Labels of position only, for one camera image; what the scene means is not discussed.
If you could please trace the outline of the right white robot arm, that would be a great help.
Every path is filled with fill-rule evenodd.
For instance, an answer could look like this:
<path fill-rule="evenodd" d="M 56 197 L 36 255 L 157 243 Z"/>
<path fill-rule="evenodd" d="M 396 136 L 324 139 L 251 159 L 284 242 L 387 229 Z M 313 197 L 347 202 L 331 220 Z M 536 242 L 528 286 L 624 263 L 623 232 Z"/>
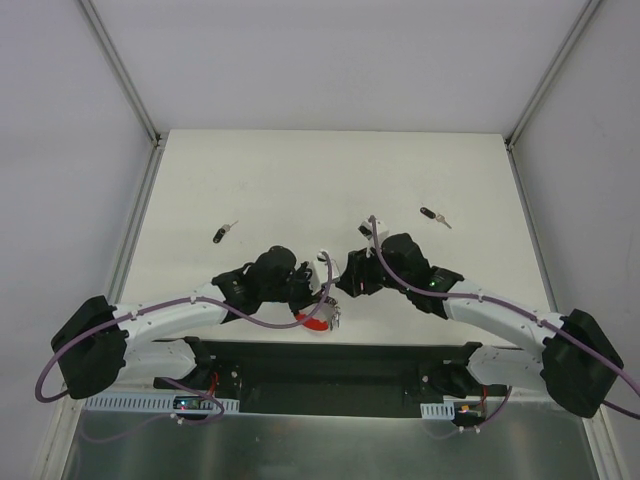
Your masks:
<path fill-rule="evenodd" d="M 428 384 L 441 395 L 464 398 L 483 385 L 516 387 L 545 392 L 566 411 L 591 418 L 624 367 L 589 313 L 539 312 L 500 298 L 430 265 L 407 233 L 350 252 L 337 286 L 353 298 L 396 290 L 419 311 L 507 341 L 505 347 L 469 342 L 465 359 L 430 370 Z"/>

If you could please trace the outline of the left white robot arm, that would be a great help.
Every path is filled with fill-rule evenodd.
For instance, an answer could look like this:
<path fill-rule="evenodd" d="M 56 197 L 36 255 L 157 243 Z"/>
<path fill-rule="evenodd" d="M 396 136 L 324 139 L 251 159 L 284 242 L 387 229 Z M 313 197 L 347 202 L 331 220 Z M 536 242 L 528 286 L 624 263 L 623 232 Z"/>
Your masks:
<path fill-rule="evenodd" d="M 86 300 L 51 340 L 45 368 L 59 368 L 65 390 L 49 397 L 38 379 L 42 403 L 68 396 L 81 400 L 118 382 L 153 380 L 156 386 L 212 392 L 220 379 L 204 343 L 189 329 L 217 327 L 237 319 L 275 330 L 310 322 L 326 305 L 335 273 L 327 253 L 298 262 L 273 246 L 255 261 L 156 303 Z"/>

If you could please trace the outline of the red handled keyring carabiner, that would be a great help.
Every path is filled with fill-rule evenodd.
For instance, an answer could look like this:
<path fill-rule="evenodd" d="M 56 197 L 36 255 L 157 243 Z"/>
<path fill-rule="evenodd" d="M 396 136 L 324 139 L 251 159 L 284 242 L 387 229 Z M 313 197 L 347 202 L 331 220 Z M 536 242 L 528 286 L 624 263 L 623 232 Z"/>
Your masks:
<path fill-rule="evenodd" d="M 329 296 L 322 307 L 307 320 L 303 327 L 313 332 L 329 332 L 339 328 L 341 309 L 336 299 Z"/>

